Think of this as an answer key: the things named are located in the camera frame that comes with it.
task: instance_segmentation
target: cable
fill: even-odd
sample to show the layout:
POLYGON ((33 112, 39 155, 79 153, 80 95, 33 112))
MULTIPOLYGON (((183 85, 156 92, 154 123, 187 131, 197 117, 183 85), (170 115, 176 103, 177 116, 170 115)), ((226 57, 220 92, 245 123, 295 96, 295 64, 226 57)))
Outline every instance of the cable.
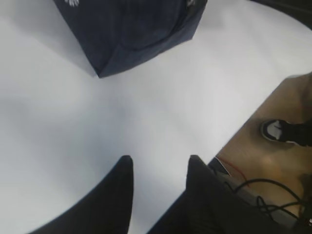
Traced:
POLYGON ((241 185, 239 185, 236 189, 234 189, 234 193, 237 194, 239 190, 241 190, 243 187, 252 184, 252 183, 257 183, 257 182, 266 182, 266 183, 271 183, 271 184, 275 184, 279 187, 282 187, 283 189, 285 189, 287 192, 289 192, 294 198, 296 198, 296 200, 298 202, 301 202, 300 197, 298 197, 297 194, 295 194, 290 188, 288 188, 287 186, 285 186, 282 183, 279 183, 275 180, 271 180, 271 179, 251 179, 251 180, 247 180, 246 182, 242 183, 241 185))
POLYGON ((263 208, 266 210, 266 213, 269 215, 270 219, 274 220, 264 199, 261 196, 257 196, 256 201, 257 201, 257 208, 261 211, 261 208, 260 208, 260 202, 261 202, 263 204, 263 208))
POLYGON ((230 165, 231 167, 233 167, 237 172, 239 172, 239 173, 241 174, 241 176, 244 178, 244 180, 247 181, 246 176, 244 175, 244 173, 242 173, 242 171, 241 171, 238 167, 236 167, 235 165, 233 165, 232 163, 230 163, 229 161, 227 161, 227 160, 225 160, 225 159, 222 159, 222 158, 219 158, 219 157, 218 157, 218 159, 219 159, 220 161, 222 161, 222 162, 224 162, 224 163, 230 165))
POLYGON ((239 185, 236 189, 234 189, 234 193, 237 194, 238 191, 240 191, 243 187, 245 187, 245 186, 247 186, 247 185, 249 185, 251 183, 257 183, 257 182, 267 182, 267 183, 271 183, 271 184, 277 185, 277 186, 285 189, 287 192, 289 192, 297 200, 296 202, 291 202, 291 203, 288 203, 288 204, 285 204, 285 205, 282 205, 282 206, 276 206, 276 205, 267 205, 265 203, 264 199, 261 196, 258 196, 257 197, 257 201, 256 201, 257 202, 257 206, 256 207, 261 212, 269 215, 269 217, 272 220, 274 220, 274 219, 273 219, 271 214, 273 212, 275 212, 275 211, 278 211, 278 210, 287 213, 288 215, 290 215, 291 217, 293 217, 293 218, 295 218, 297 220, 299 219, 295 214, 291 213, 290 211, 286 210, 285 208, 289 207, 289 206, 294 206, 294 205, 301 205, 301 207, 304 207, 304 206, 306 206, 306 203, 304 201, 302 201, 296 193, 294 193, 290 188, 288 188, 287 186, 285 186, 282 183, 279 183, 279 182, 271 180, 271 179, 262 179, 262 178, 260 178, 260 179, 251 179, 251 180, 245 181, 244 183, 239 185))

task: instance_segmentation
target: black cable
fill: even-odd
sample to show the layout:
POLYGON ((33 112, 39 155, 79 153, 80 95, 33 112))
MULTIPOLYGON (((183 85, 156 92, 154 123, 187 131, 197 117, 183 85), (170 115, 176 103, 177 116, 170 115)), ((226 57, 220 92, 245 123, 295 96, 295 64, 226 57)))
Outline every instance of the black cable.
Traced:
POLYGON ((287 186, 285 186, 282 183, 279 183, 275 180, 271 180, 271 179, 251 179, 251 180, 247 180, 246 182, 242 183, 241 185, 239 185, 236 189, 234 189, 234 193, 237 194, 239 190, 241 190, 243 187, 245 187, 248 184, 252 184, 252 183, 257 183, 257 182, 266 182, 266 183, 271 183, 271 184, 275 184, 279 187, 282 187, 283 189, 285 189, 287 192, 289 192, 294 198, 296 198, 296 200, 298 202, 301 202, 300 197, 298 197, 297 194, 295 194, 290 188, 288 188, 287 186))
POLYGON ((228 182, 223 182, 230 190, 234 193, 234 189, 231 187, 231 185, 228 182))
POLYGON ((269 211, 268 211, 269 213, 273 213, 273 212, 275 212, 275 211, 283 211, 283 212, 289 214, 290 216, 292 216, 293 218, 299 219, 295 214, 293 214, 292 212, 290 212, 290 211, 284 209, 284 206, 285 206, 285 205, 283 205, 283 206, 266 205, 267 208, 270 208, 270 207, 274 208, 274 209, 271 209, 271 210, 269 209, 269 211))
POLYGON ((263 208, 266 210, 267 215, 270 217, 271 220, 274 221, 274 219, 270 213, 270 210, 269 210, 267 204, 265 203, 264 199, 261 196, 257 196, 256 201, 257 201, 257 208, 261 211, 261 208, 260 208, 260 202, 261 202, 263 204, 263 208))

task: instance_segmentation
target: sneaker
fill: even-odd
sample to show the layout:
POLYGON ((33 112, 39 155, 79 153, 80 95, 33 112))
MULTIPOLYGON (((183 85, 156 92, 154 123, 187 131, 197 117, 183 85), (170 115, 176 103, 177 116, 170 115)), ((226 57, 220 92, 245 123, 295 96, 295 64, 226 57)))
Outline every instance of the sneaker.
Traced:
POLYGON ((262 136, 270 141, 312 146, 312 128, 307 124, 292 124, 273 119, 262 123, 260 130, 262 136))

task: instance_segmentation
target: white logo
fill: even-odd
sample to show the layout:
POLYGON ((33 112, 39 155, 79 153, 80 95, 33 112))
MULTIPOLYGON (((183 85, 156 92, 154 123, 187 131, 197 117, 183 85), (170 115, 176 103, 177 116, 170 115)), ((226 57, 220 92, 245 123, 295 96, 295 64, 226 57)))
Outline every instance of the white logo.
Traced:
POLYGON ((71 7, 79 6, 79 0, 65 0, 71 7))

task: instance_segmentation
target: fabric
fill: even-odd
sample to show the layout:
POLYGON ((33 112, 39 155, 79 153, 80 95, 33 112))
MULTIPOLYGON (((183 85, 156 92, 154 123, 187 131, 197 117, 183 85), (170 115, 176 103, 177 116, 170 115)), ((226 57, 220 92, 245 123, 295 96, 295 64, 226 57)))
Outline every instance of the fabric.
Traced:
MULTIPOLYGON (((124 156, 85 198, 31 234, 126 234, 132 211, 133 187, 133 163, 129 156, 124 156)), ((148 232, 250 233, 291 232, 227 191, 198 156, 189 160, 185 192, 148 232)))
POLYGON ((133 180, 132 159, 124 156, 85 198, 31 234, 127 234, 133 180))
POLYGON ((191 40, 207 0, 54 0, 100 78, 191 40))

